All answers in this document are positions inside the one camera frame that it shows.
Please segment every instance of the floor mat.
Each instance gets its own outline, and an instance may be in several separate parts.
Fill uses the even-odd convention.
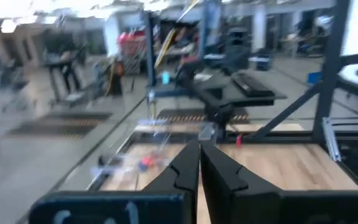
[[[249,124],[248,114],[244,108],[236,108],[230,123]],[[204,109],[164,109],[157,119],[166,119],[171,123],[205,121]]]
[[[81,139],[111,115],[111,113],[48,114],[10,130],[6,137],[37,136]]]

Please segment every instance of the table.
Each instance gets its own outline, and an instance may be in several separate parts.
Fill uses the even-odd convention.
[[[255,131],[261,124],[238,124],[240,131]],[[161,127],[138,126],[135,131],[163,131]],[[170,128],[170,131],[193,131],[185,125]],[[281,124],[276,131],[302,130],[298,124]],[[133,144],[127,154],[139,156],[157,149],[159,144]],[[174,158],[184,144],[167,144],[163,157]],[[247,169],[275,184],[283,190],[358,190],[351,178],[315,144],[244,144],[240,148],[233,144],[222,144],[219,148]],[[126,159],[123,166],[136,165],[139,160]],[[138,173],[136,181],[122,181],[125,174],[110,176],[100,190],[142,190],[163,171],[153,167]],[[198,187],[198,223],[210,223],[203,191],[201,175]]]

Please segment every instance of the machine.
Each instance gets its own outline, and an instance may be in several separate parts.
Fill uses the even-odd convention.
[[[358,223],[358,190],[282,190],[197,140],[142,191],[51,194],[29,223],[197,223],[199,178],[212,224]]]
[[[218,124],[218,130],[221,132],[221,135],[218,136],[219,139],[226,135],[226,125],[234,116],[234,108],[270,106],[277,98],[285,98],[277,91],[273,91],[258,80],[241,72],[234,73],[231,77],[217,74],[209,80],[197,84],[194,77],[197,71],[203,69],[204,65],[199,60],[184,63],[178,68],[175,87],[182,87],[186,94],[195,96],[205,104],[206,119]],[[204,88],[208,82],[211,86],[213,86],[213,82],[216,82],[219,83],[218,86],[222,85],[222,87],[216,87],[216,90],[211,90],[211,86]]]

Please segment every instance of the blue bin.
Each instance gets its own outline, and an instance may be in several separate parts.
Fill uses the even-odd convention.
[[[323,74],[321,72],[312,72],[308,75],[308,84],[316,84],[321,80]]]

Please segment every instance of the yellow cable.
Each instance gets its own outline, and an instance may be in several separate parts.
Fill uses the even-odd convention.
[[[189,5],[189,7],[188,7],[187,10],[191,9],[192,7],[194,7],[198,2],[199,2],[199,0],[193,0],[193,2]],[[163,59],[165,53],[167,53],[168,46],[171,44],[172,37],[173,37],[173,35],[174,35],[175,32],[176,32],[176,29],[175,29],[175,28],[172,29],[172,30],[169,32],[168,37],[165,39],[167,42],[164,41],[164,43],[163,43],[163,45],[162,45],[161,52],[160,52],[160,54],[158,55],[158,57],[157,57],[157,59],[156,59],[156,61],[155,61],[154,69],[156,69],[156,68],[160,65],[160,63],[161,63],[161,61],[162,61],[162,59]]]
[[[157,67],[160,65],[160,63],[161,63],[161,61],[162,61],[162,59],[163,59],[165,53],[167,53],[168,47],[169,47],[169,45],[171,44],[171,40],[172,40],[173,35],[174,35],[175,32],[176,32],[176,29],[172,29],[172,30],[169,32],[168,37],[166,38],[167,43],[166,43],[165,45],[163,44],[163,48],[161,49],[162,53],[160,53],[160,54],[158,55],[158,57],[157,57],[157,59],[156,59],[156,61],[155,61],[154,68],[157,68]]]
[[[112,87],[112,81],[113,81],[113,76],[114,76],[114,69],[115,69],[115,65],[116,65],[116,62],[113,62],[112,64],[111,64],[111,67],[110,67],[110,79],[109,79],[109,87],[107,88],[107,91],[106,91],[106,93],[104,94],[104,97],[106,97],[108,94],[109,94],[109,92],[110,92],[110,89],[111,89],[111,87]]]

